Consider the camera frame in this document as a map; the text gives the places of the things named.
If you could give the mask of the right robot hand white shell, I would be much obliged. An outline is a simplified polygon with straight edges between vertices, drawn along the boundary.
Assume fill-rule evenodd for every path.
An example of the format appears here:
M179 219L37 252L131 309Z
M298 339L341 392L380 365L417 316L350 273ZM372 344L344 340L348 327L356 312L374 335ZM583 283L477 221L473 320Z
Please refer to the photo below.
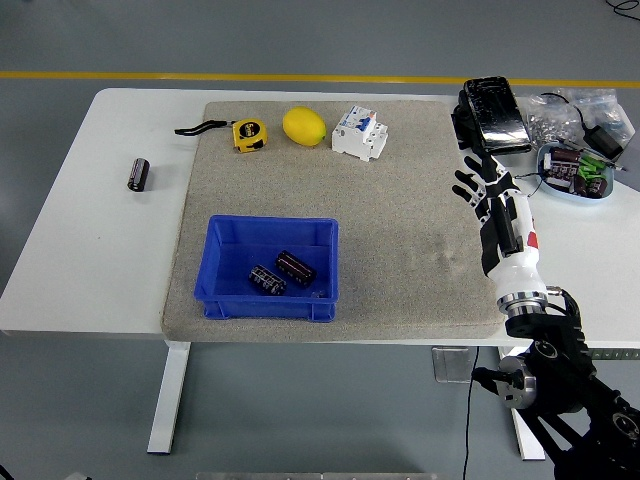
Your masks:
M481 266L494 282L502 310L518 301L547 303L547 289L538 273L538 238L528 196L506 167L493 156L466 156L452 191L473 209L480 228Z

